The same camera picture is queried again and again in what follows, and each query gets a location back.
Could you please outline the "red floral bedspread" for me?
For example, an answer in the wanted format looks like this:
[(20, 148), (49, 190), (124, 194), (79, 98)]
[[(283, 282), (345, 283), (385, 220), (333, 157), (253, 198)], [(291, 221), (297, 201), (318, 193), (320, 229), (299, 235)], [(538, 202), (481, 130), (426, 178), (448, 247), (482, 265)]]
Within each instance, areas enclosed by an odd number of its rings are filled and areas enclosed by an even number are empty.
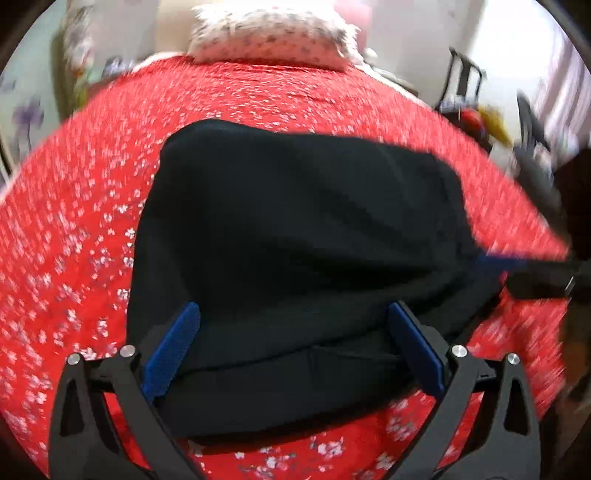
[[(362, 71), (156, 61), (123, 76), (39, 145), (1, 197), (1, 414), (48, 470), (50, 411), (66, 356), (117, 353), (139, 214), (165, 139), (201, 119), (273, 131), (353, 135), (427, 151), (462, 181), (474, 235), (491, 253), (564, 258), (568, 247), (521, 188), (449, 122)], [(516, 352), (539, 415), (563, 385), (564, 301), (499, 307), (469, 342)], [(379, 479), (432, 399), (415, 393), (341, 427), (263, 447), (191, 456), (211, 479)]]

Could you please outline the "striped pink curtain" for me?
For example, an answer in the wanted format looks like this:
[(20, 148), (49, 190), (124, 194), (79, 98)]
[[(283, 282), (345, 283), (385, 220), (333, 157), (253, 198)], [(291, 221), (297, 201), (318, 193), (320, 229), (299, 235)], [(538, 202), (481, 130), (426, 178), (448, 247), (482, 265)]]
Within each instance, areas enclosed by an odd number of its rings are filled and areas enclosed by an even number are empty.
[(566, 163), (590, 145), (590, 71), (568, 39), (552, 60), (534, 111), (555, 164)]

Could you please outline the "white floral pillow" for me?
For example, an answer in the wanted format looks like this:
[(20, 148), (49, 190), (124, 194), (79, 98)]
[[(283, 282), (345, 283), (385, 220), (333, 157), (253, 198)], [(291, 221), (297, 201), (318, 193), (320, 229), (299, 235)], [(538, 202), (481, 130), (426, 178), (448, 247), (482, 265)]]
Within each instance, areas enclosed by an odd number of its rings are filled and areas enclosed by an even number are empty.
[(263, 61), (342, 71), (363, 64), (356, 34), (332, 5), (220, 1), (193, 7), (187, 54), (197, 63)]

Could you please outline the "stacked plush toys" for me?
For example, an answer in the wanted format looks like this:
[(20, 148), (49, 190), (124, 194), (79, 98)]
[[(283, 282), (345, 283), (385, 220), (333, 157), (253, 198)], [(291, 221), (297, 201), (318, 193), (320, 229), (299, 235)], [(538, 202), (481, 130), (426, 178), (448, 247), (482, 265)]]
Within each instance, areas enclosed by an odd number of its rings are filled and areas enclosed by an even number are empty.
[(60, 55), (66, 113), (84, 107), (90, 97), (95, 66), (92, 26), (95, 1), (67, 1), (60, 23)]

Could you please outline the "red yellow items on chair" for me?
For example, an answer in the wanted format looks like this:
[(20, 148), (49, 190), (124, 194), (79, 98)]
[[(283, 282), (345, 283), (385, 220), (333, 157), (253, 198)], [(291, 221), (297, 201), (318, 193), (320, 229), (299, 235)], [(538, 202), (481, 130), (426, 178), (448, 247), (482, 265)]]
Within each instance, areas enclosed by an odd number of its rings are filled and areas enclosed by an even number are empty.
[(463, 106), (459, 109), (462, 129), (476, 140), (489, 140), (492, 137), (505, 147), (513, 146), (501, 111), (493, 106)]

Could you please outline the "black metal chair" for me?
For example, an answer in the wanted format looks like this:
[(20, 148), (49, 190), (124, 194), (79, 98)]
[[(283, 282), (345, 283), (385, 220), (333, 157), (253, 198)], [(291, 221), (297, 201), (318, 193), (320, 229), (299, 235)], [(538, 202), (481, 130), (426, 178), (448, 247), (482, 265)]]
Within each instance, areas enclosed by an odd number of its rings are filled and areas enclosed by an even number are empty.
[(473, 140), (483, 141), (487, 132), (478, 106), (486, 71), (454, 47), (450, 46), (449, 52), (444, 88), (435, 110)]

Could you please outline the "purple flower wardrobe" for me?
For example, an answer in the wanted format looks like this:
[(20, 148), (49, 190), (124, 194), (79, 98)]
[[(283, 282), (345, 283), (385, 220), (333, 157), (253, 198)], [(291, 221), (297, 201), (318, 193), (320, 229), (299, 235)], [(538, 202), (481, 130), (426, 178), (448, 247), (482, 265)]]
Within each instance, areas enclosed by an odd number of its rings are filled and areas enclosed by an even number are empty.
[(68, 116), (64, 1), (1, 3), (1, 185)]

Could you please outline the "pink pillow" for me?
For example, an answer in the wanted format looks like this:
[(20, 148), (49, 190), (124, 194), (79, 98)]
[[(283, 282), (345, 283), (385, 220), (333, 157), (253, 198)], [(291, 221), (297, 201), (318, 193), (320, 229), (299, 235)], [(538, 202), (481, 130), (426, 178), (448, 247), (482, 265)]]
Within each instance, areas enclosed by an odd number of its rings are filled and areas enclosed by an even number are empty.
[(366, 0), (337, 0), (335, 11), (348, 22), (367, 32), (373, 19), (373, 4)]

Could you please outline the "beige headboard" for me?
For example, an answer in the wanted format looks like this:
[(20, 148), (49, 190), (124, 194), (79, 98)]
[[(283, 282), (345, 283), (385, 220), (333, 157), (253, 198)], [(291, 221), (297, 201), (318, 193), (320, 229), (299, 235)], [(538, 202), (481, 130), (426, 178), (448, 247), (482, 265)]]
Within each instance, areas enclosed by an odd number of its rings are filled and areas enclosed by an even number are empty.
[(154, 24), (154, 51), (186, 52), (194, 21), (193, 8), (198, 0), (160, 0)]

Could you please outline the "black pants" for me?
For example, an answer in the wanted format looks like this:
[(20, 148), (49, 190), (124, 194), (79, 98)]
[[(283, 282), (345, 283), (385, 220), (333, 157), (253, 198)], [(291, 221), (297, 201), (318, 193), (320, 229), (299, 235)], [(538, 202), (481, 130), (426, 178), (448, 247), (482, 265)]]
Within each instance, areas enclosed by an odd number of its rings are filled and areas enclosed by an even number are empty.
[(219, 120), (172, 134), (134, 242), (127, 338), (188, 304), (200, 328), (156, 402), (205, 442), (353, 418), (415, 378), (388, 316), (448, 341), (495, 307), (456, 172), (423, 152)]

